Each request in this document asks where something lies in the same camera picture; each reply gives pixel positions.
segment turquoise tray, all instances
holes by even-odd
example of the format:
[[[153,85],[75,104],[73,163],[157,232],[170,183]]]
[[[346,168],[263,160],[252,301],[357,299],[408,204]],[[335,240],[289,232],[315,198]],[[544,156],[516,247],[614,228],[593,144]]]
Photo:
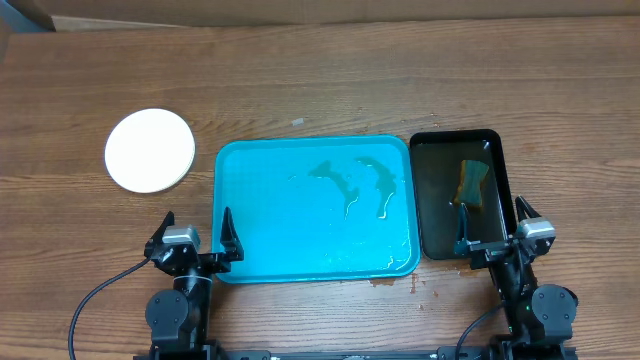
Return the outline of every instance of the turquoise tray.
[[[231,208],[245,253],[218,275],[227,283],[396,277],[420,261],[409,152],[395,136],[230,143],[213,198],[213,228]]]

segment wooden table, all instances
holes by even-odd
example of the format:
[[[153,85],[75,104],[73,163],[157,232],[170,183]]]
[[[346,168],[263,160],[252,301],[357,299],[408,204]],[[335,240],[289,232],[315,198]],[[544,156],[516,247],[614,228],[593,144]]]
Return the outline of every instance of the wooden table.
[[[127,114],[184,116],[195,165],[137,195],[103,149]],[[640,18],[443,21],[13,35],[0,67],[0,357],[65,359],[71,315],[142,257],[169,209],[211,236],[215,155],[238,139],[493,128],[514,194],[556,224],[540,283],[581,299],[581,359],[640,357]],[[304,118],[304,125],[292,120]],[[86,307],[79,359],[130,359],[146,267]],[[423,258],[395,281],[216,284],[227,349],[409,350],[455,344],[497,301],[487,271]],[[505,332],[497,318],[468,342]]]

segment black tray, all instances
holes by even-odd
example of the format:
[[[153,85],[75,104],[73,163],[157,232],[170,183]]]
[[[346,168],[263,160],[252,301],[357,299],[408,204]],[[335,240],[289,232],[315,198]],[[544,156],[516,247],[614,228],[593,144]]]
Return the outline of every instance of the black tray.
[[[463,160],[482,161],[489,172],[483,206],[469,211],[469,240],[503,241],[517,226],[500,136],[493,130],[418,133],[409,144],[422,250],[431,259],[453,253],[458,205],[453,203]]]

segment black cable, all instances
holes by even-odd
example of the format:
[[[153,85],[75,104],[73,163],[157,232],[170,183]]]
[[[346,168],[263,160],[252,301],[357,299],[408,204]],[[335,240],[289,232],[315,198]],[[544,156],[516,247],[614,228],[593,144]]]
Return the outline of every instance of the black cable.
[[[462,343],[464,342],[464,339],[467,338],[467,335],[469,335],[471,330],[473,330],[481,322],[483,322],[486,319],[488,319],[489,317],[491,317],[493,314],[497,313],[503,307],[504,307],[504,302],[500,303],[500,305],[494,307],[493,309],[487,311],[486,313],[484,313],[484,315],[480,316],[476,321],[474,321],[473,323],[471,323],[471,325],[469,325],[467,330],[465,330],[462,333],[462,336],[460,336],[460,340],[458,340],[458,344],[456,345],[456,352],[455,352],[455,356],[454,356],[455,360],[460,360],[460,349],[462,348]]]
[[[73,333],[75,332],[76,329],[76,323],[78,322],[78,317],[80,316],[80,311],[82,311],[82,308],[84,308],[85,305],[87,305],[87,302],[89,300],[91,300],[91,298],[93,297],[93,295],[97,294],[100,290],[104,289],[105,287],[113,284],[114,282],[122,279],[123,277],[131,274],[132,272],[140,269],[141,267],[145,266],[148,262],[149,262],[149,258],[146,258],[144,260],[142,260],[140,263],[138,263],[138,265],[132,267],[129,270],[126,270],[122,273],[120,273],[119,275],[116,275],[114,277],[112,277],[111,279],[103,282],[102,284],[98,285],[98,287],[96,287],[95,289],[91,290],[91,292],[84,297],[84,299],[82,299],[82,301],[80,302],[80,305],[78,305],[78,308],[76,309],[75,314],[73,314],[73,319],[71,320],[71,326],[69,327],[69,339],[68,339],[68,343],[69,343],[69,358],[71,360],[76,360],[76,354],[73,350]]]
[[[516,297],[522,294],[522,290],[524,290],[524,261],[522,260],[522,250],[520,248],[520,243],[515,244],[515,256],[518,257],[518,272],[520,273],[520,280],[518,284],[518,292],[516,293]]]

